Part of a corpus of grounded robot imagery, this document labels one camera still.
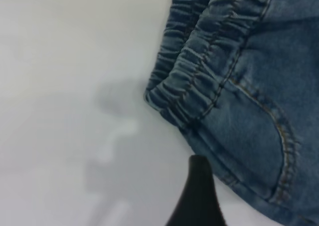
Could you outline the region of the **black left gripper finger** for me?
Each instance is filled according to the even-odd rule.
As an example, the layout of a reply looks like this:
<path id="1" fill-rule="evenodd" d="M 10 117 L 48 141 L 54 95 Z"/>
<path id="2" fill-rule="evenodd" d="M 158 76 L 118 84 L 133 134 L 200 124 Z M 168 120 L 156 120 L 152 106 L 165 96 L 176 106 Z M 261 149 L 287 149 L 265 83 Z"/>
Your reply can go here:
<path id="1" fill-rule="evenodd" d="M 217 199 L 211 166 L 206 157 L 189 158 L 188 176 L 170 217 L 172 226 L 226 226 Z"/>

